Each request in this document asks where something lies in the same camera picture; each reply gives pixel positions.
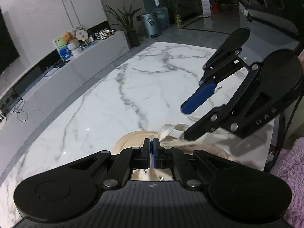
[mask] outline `trash can lid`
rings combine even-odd
[[[155,15],[155,13],[144,13],[140,17],[141,18],[146,18],[146,17],[150,17],[150,16],[153,16],[153,15]]]

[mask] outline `purple fluffy fabric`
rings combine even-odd
[[[304,138],[296,140],[292,150],[282,150],[271,174],[291,188],[292,200],[284,220],[294,228],[304,228]]]

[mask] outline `ribbed gray panel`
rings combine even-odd
[[[84,215],[57,224],[27,219],[16,228],[290,228],[282,220],[263,225],[231,221],[218,214],[200,192],[179,182],[128,181],[120,190],[106,191]]]

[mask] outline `blue gripper pad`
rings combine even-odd
[[[214,94],[215,83],[200,86],[185,103],[181,105],[181,111],[184,114],[191,114],[200,107],[208,98]]]

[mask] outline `television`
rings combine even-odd
[[[19,57],[0,9],[0,74]]]

